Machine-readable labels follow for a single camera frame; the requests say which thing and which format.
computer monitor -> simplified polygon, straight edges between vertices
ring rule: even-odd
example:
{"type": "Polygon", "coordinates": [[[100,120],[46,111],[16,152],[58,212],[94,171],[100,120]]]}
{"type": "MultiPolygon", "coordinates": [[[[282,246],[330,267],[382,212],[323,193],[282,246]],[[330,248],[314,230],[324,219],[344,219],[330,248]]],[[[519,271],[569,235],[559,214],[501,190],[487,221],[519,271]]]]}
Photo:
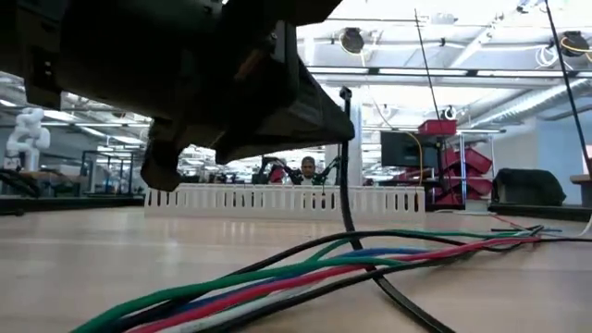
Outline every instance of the computer monitor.
{"type": "MultiPolygon", "coordinates": [[[[423,167],[438,167],[437,138],[414,134],[422,145],[423,167]]],[[[420,167],[419,148],[409,133],[384,131],[380,133],[381,163],[383,167],[420,167]]]]}

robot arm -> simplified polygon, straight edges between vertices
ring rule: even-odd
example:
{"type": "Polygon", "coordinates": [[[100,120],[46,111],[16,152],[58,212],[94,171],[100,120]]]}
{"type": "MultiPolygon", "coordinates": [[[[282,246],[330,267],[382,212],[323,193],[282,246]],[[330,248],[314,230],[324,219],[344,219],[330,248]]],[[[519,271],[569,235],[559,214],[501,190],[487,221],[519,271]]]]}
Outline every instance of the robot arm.
{"type": "MultiPolygon", "coordinates": [[[[264,179],[265,167],[267,167],[267,165],[269,165],[270,163],[274,163],[280,166],[286,172],[293,185],[302,184],[302,175],[298,170],[294,170],[291,167],[287,166],[282,160],[280,160],[277,157],[269,156],[264,156],[261,160],[261,168],[259,169],[259,172],[257,174],[258,181],[262,181],[264,179]]],[[[265,181],[262,181],[262,183],[266,184],[268,181],[269,178],[265,178],[265,181]]]]}
{"type": "Polygon", "coordinates": [[[6,141],[5,168],[21,167],[19,153],[36,154],[38,149],[47,149],[50,145],[50,132],[41,127],[44,111],[41,108],[25,108],[17,116],[14,130],[6,141]]]}
{"type": "Polygon", "coordinates": [[[0,70],[24,78],[32,104],[59,109],[69,91],[152,117],[142,177],[173,191],[191,143],[226,164],[353,138],[296,45],[296,26],[339,3],[2,0],[0,70]]]}
{"type": "Polygon", "coordinates": [[[340,161],[341,161],[340,156],[335,157],[331,161],[331,163],[329,163],[329,165],[327,167],[325,167],[325,169],[321,173],[314,175],[314,184],[325,185],[325,183],[327,182],[327,177],[328,177],[329,173],[331,173],[331,170],[333,170],[334,168],[339,168],[340,161]]]}

wooden table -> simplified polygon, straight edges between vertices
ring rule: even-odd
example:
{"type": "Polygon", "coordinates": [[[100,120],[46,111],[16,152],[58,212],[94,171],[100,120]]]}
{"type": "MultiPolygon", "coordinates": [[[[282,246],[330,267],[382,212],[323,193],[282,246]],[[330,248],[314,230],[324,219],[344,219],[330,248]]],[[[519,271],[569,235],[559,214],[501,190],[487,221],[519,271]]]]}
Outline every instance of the wooden table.
{"type": "MultiPolygon", "coordinates": [[[[566,232],[584,226],[546,223],[566,232]]],[[[422,225],[359,223],[363,229],[494,226],[503,225],[486,216],[445,214],[430,215],[422,225]]],[[[66,332],[117,303],[217,278],[341,230],[338,221],[168,220],[144,218],[141,209],[0,217],[0,331],[66,332]]],[[[364,244],[441,246],[399,239],[364,244]]],[[[507,255],[484,253],[465,264],[388,278],[458,332],[592,331],[592,244],[525,246],[507,255]]],[[[270,316],[245,332],[423,330],[366,282],[270,316]]]]}

white low partition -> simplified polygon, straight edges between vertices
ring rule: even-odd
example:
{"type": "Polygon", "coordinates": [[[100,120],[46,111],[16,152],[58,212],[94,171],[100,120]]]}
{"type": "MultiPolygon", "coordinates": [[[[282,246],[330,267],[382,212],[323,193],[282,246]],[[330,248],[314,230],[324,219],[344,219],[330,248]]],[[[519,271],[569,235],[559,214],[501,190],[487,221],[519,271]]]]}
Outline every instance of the white low partition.
{"type": "MultiPolygon", "coordinates": [[[[355,219],[424,221],[423,188],[350,187],[355,219]]],[[[150,190],[148,216],[289,220],[340,220],[337,186],[181,184],[173,192],[150,190]]]]}

white wall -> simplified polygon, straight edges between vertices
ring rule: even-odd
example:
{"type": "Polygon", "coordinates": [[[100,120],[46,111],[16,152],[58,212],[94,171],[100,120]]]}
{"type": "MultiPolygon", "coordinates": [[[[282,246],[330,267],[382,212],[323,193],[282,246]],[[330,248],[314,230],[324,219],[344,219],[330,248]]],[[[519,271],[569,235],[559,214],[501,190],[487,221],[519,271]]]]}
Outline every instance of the white wall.
{"type": "MultiPolygon", "coordinates": [[[[592,113],[580,116],[586,143],[592,144],[592,113]]],[[[536,168],[552,173],[567,196],[565,204],[581,204],[580,187],[570,176],[586,173],[582,164],[582,148],[574,119],[559,121],[528,119],[518,127],[508,127],[507,133],[494,135],[495,167],[536,168]]],[[[475,149],[490,157],[489,143],[475,149]]]]}
{"type": "MultiPolygon", "coordinates": [[[[522,126],[508,127],[506,133],[493,136],[496,170],[504,167],[532,169],[538,166],[538,135],[534,120],[522,126]]],[[[479,143],[475,149],[491,158],[490,143],[479,143]]]]}

